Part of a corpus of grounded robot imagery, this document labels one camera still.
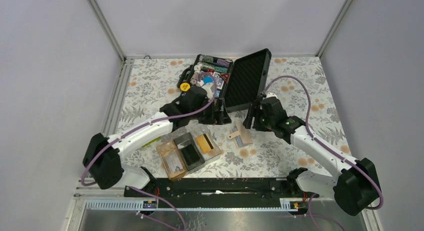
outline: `table surface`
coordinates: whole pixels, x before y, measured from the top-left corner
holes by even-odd
[[[117,132],[124,131],[150,118],[160,107],[177,98],[180,90],[176,84],[179,75],[194,58],[136,59],[126,90]],[[323,139],[346,154],[350,154],[345,133],[340,123],[333,97],[318,57],[272,58],[267,83],[280,75],[292,75],[305,84],[312,101],[309,125]],[[300,84],[295,80],[280,79],[269,89],[277,94],[289,116],[305,118],[308,102]],[[291,170],[305,167],[309,170],[328,173],[319,163],[302,150],[278,139],[270,132],[250,130],[253,144],[237,148],[233,140],[227,139],[235,122],[243,122],[247,111],[230,113],[231,124],[208,125],[211,135],[223,153],[188,178],[258,178],[285,177]],[[147,147],[139,148],[124,162],[132,166],[146,167],[156,178],[166,178],[162,160],[156,146],[168,142],[199,125],[191,121],[186,127],[162,136]]]

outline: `open case lid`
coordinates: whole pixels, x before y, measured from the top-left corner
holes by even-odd
[[[234,61],[224,93],[228,112],[249,108],[249,104],[255,101],[265,88],[270,63],[271,52],[267,48]]]

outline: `card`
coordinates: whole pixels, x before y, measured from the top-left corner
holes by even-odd
[[[181,164],[180,159],[178,159],[178,156],[175,152],[166,156],[165,160],[172,173],[183,170],[183,165]]]
[[[200,147],[200,150],[204,154],[214,149],[214,146],[212,145],[211,141],[209,140],[209,137],[206,134],[197,137],[196,141]]]
[[[221,90],[223,88],[223,86],[224,86],[224,80],[221,77],[220,73],[219,72],[214,72],[213,73],[213,77],[216,80],[216,88],[219,89],[219,90]]]

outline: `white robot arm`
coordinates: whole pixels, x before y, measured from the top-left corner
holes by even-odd
[[[357,160],[353,156],[346,155],[316,136],[299,117],[287,116],[275,94],[260,96],[250,105],[243,122],[247,129],[251,128],[253,118],[254,129],[274,132],[275,136],[307,153],[330,173],[323,175],[306,168],[297,168],[287,176],[287,181],[291,182],[294,189],[331,198],[352,216],[357,215],[379,197],[374,184],[378,186],[379,191],[380,184],[375,166],[370,160],[367,158]]]
[[[208,107],[205,103],[210,105],[213,101],[210,98],[214,92],[210,89],[211,85],[193,86],[161,107],[151,118],[126,131],[108,137],[101,133],[94,135],[82,161],[86,167],[84,173],[88,171],[95,180],[94,184],[101,189],[125,186],[143,188],[149,182],[147,173],[121,161],[148,142],[186,126],[190,120],[202,115]],[[85,183],[82,178],[81,184],[89,186],[93,183]]]

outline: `playing card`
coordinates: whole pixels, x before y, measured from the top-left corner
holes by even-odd
[[[223,78],[220,76],[219,72],[214,72],[213,73],[213,77],[215,78],[216,81],[216,88],[221,90],[224,86],[224,80]]]

